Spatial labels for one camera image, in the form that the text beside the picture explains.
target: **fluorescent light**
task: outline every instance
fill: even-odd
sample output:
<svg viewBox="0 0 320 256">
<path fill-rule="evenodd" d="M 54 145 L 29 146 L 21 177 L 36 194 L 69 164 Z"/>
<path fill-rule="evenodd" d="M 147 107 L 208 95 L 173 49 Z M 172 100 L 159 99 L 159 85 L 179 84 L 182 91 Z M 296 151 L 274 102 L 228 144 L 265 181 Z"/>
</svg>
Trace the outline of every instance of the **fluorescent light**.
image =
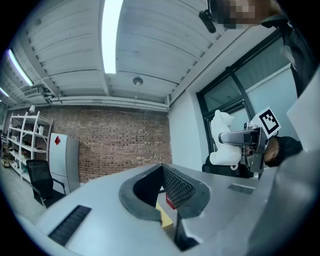
<svg viewBox="0 0 320 256">
<path fill-rule="evenodd" d="M 12 52 L 11 49 L 8 50 L 8 56 L 12 62 L 12 64 L 15 66 L 16 70 L 19 72 L 19 74 L 23 77 L 24 81 L 29 85 L 29 86 L 33 86 L 32 81 L 30 80 L 30 78 L 27 76 L 27 74 L 24 72 L 24 70 L 22 69 L 22 67 L 20 66 L 20 64 L 18 63 L 14 53 Z"/>
<path fill-rule="evenodd" d="M 123 0 L 105 0 L 102 15 L 102 59 L 104 72 L 116 73 L 117 31 Z"/>
<path fill-rule="evenodd" d="M 0 91 L 1 91 L 5 96 L 9 97 L 9 94 L 6 93 L 1 87 L 0 87 Z"/>
</svg>

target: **hand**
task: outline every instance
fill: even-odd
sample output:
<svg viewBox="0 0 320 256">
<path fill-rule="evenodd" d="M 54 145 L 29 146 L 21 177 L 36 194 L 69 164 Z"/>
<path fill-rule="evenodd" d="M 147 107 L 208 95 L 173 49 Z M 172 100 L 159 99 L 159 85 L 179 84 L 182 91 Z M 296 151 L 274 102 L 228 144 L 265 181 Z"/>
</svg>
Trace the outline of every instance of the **hand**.
<svg viewBox="0 0 320 256">
<path fill-rule="evenodd" d="M 276 137 L 271 137 L 269 139 L 268 147 L 264 153 L 264 162 L 272 162 L 276 159 L 279 152 L 279 142 Z"/>
</svg>

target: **black slot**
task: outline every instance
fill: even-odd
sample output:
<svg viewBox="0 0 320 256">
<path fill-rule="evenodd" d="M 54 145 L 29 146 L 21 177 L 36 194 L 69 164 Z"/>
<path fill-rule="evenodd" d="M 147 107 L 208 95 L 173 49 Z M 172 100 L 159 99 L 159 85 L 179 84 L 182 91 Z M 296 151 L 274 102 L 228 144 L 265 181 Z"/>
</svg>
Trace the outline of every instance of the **black slot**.
<svg viewBox="0 0 320 256">
<path fill-rule="evenodd" d="M 71 236 L 91 211 L 91 208 L 78 205 L 50 234 L 51 238 L 61 246 L 65 246 Z"/>
</svg>

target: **window frame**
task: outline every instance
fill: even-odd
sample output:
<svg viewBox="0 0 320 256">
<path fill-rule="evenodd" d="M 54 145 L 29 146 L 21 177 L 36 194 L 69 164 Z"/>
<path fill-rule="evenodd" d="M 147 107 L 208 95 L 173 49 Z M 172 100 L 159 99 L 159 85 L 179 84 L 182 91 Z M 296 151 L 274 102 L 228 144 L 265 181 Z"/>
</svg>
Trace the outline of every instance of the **window frame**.
<svg viewBox="0 0 320 256">
<path fill-rule="evenodd" d="M 211 135 L 210 122 L 214 118 L 216 110 L 220 110 L 222 112 L 231 114 L 237 110 L 241 110 L 245 108 L 246 113 L 250 120 L 252 120 L 252 118 L 256 115 L 254 108 L 251 104 L 251 101 L 248 97 L 248 94 L 246 93 L 244 86 L 241 84 L 235 72 L 280 38 L 281 38 L 281 32 L 279 31 L 279 29 L 277 29 L 268 37 L 266 37 L 263 41 L 261 41 L 255 47 L 253 47 L 250 51 L 248 51 L 244 56 L 239 58 L 234 64 L 232 64 L 231 66 L 227 66 L 226 69 L 218 77 L 216 77 L 213 81 L 211 81 L 201 91 L 196 93 L 200 110 L 202 113 L 209 154 L 215 151 L 215 147 L 214 147 L 215 141 Z M 241 95 L 231 100 L 230 102 L 214 110 L 209 111 L 207 107 L 207 103 L 205 101 L 205 94 L 208 93 L 213 88 L 217 87 L 222 81 L 224 81 L 229 77 L 233 79 Z"/>
</svg>

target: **ceiling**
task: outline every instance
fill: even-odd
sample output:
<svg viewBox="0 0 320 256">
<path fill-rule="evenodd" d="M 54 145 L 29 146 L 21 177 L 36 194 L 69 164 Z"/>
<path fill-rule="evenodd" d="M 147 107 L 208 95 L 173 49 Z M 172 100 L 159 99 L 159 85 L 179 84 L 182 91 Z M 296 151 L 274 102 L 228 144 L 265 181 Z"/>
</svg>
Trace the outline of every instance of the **ceiling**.
<svg viewBox="0 0 320 256">
<path fill-rule="evenodd" d="M 193 81 L 213 61 L 209 57 L 215 47 L 223 50 L 239 36 L 220 26 L 214 34 L 207 31 L 198 17 L 206 2 L 124 0 L 117 32 L 116 74 L 104 74 L 104 1 L 44 0 L 10 45 L 34 84 L 28 86 L 5 55 L 0 64 L 0 87 L 10 97 L 1 94 L 0 100 L 9 108 L 65 103 L 156 106 L 151 109 L 165 111 L 179 86 Z M 143 80 L 142 85 L 133 83 L 136 77 Z M 44 88 L 42 93 L 25 96 L 38 86 Z"/>
</svg>

